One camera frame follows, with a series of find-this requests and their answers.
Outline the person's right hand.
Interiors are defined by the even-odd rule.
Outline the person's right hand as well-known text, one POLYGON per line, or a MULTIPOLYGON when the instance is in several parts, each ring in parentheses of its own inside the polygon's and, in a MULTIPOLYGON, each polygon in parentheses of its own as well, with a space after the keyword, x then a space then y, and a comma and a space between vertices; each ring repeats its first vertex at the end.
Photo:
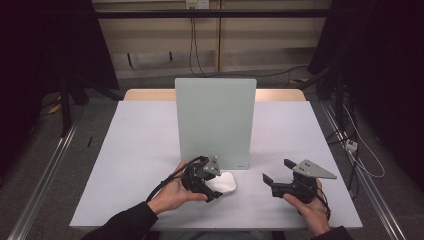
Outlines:
POLYGON ((290 194, 283 195, 283 199, 295 207, 303 216, 307 229, 313 237, 318 237, 331 230, 327 218, 327 209, 323 203, 324 197, 320 181, 317 181, 317 186, 317 197, 315 197, 309 204, 301 202, 295 196, 290 194))

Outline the person's left hand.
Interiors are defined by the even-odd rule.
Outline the person's left hand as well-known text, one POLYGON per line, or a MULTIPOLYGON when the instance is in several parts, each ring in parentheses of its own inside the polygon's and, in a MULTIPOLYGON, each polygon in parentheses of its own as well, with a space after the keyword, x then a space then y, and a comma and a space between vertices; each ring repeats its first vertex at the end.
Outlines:
POLYGON ((192 193, 186 190, 181 183, 179 169, 186 164, 186 161, 180 162, 174 173, 172 180, 167 183, 147 205, 156 214, 159 215, 166 211, 171 211, 179 208, 186 202, 190 201, 206 201, 208 197, 201 193, 192 193))

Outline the white wall outlet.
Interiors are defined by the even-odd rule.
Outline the white wall outlet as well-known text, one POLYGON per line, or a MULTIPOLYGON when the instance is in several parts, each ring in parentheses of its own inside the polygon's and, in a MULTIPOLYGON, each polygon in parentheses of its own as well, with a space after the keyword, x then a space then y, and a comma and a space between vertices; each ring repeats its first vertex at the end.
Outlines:
POLYGON ((185 0, 187 9, 206 10, 210 8, 209 0, 185 0))

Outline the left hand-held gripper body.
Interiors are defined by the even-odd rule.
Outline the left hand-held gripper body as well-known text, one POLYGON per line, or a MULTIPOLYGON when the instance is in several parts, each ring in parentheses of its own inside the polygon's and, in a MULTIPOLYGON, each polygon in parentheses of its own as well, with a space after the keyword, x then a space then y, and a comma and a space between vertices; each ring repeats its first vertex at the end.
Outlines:
POLYGON ((183 171, 181 182, 184 188, 193 193, 217 194, 206 185, 206 182, 220 176, 220 168, 216 157, 199 156, 188 163, 183 171))

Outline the black horizontal bar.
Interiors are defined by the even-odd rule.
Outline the black horizontal bar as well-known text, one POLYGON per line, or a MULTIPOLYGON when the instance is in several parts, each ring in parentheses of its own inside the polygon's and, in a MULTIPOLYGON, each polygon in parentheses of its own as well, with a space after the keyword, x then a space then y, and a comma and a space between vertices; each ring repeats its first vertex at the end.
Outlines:
POLYGON ((100 19, 136 18, 315 18, 328 17, 329 9, 289 9, 289 10, 99 10, 100 19))

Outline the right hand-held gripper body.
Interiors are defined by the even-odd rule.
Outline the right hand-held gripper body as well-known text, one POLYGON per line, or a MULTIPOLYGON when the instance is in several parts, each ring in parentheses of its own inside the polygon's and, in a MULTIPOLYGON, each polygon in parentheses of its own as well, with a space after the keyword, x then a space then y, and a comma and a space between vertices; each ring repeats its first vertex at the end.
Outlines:
POLYGON ((287 183, 274 182, 271 187, 273 197, 282 198, 284 194, 295 196, 301 202, 309 204, 316 196, 318 186, 317 178, 336 179, 337 176, 310 160, 296 163, 293 169, 293 181, 287 183))

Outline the aluminium floor rail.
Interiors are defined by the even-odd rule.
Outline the aluminium floor rail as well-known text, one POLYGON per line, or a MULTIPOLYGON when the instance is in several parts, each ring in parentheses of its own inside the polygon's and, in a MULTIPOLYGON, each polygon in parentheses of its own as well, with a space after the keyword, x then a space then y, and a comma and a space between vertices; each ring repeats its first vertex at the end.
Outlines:
POLYGON ((345 145, 344 138, 347 137, 347 133, 339 126, 336 122, 335 111, 332 107, 325 102, 320 103, 321 108, 323 109, 329 123, 332 128, 335 130, 335 134, 338 140, 341 143, 344 152, 347 155, 347 159, 352 165, 352 170, 361 184, 362 189, 367 194, 371 204, 373 205, 376 214, 378 215, 383 227, 388 233, 391 240, 407 240, 405 234, 403 233, 399 222, 393 214, 393 211, 390 209, 386 200, 383 198, 383 195, 378 190, 374 180, 378 179, 379 176, 371 174, 366 167, 363 165, 359 156, 356 156, 348 147, 345 145))
POLYGON ((67 133, 60 138, 58 145, 50 158, 46 169, 43 172, 35 190, 26 203, 23 211, 19 215, 14 227, 11 230, 7 240, 26 240, 35 218, 40 211, 46 194, 53 182, 53 179, 61 165, 61 162, 71 144, 79 123, 71 125, 67 133))

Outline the black metal stand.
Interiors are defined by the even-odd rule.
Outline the black metal stand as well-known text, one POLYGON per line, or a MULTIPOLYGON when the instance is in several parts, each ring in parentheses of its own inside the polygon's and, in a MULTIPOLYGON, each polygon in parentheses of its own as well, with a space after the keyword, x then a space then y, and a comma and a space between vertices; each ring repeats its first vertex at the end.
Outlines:
POLYGON ((70 100, 77 105, 86 105, 89 102, 84 90, 84 81, 79 76, 63 78, 60 81, 60 104, 62 109, 62 137, 65 137, 71 128, 70 100))

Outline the glass whiteboard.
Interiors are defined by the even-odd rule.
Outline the glass whiteboard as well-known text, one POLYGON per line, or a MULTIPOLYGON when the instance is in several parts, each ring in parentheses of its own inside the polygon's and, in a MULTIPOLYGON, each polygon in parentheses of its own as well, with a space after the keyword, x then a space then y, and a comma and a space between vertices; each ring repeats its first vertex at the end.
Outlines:
POLYGON ((177 78, 180 155, 216 157, 223 170, 246 170, 250 162, 257 81, 177 78))

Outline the dark curtain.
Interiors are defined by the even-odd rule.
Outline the dark curtain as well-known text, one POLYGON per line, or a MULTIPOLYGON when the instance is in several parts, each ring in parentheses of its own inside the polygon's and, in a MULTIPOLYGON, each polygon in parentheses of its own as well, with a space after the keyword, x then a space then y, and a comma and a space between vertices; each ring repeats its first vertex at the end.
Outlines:
POLYGON ((358 13, 326 19, 309 72, 328 67, 352 38, 349 90, 400 168, 424 191, 424 0, 332 0, 330 8, 358 13))
POLYGON ((92 0, 0 0, 0 176, 64 79, 117 89, 92 0))

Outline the white table cover sheet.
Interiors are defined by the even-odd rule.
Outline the white table cover sheet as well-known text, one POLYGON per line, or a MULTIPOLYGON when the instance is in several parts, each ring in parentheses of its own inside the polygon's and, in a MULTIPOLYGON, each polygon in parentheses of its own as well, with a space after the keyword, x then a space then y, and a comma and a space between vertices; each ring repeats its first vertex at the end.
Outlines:
MULTIPOLYGON (((262 177, 288 182, 283 164, 308 159, 339 169, 307 101, 258 102, 248 169, 233 176, 236 189, 209 203, 189 202, 160 215, 156 231, 293 230, 305 226, 291 205, 271 194, 262 177)), ((90 229, 145 200, 178 165, 180 149, 173 102, 119 103, 86 188, 70 222, 90 229)))

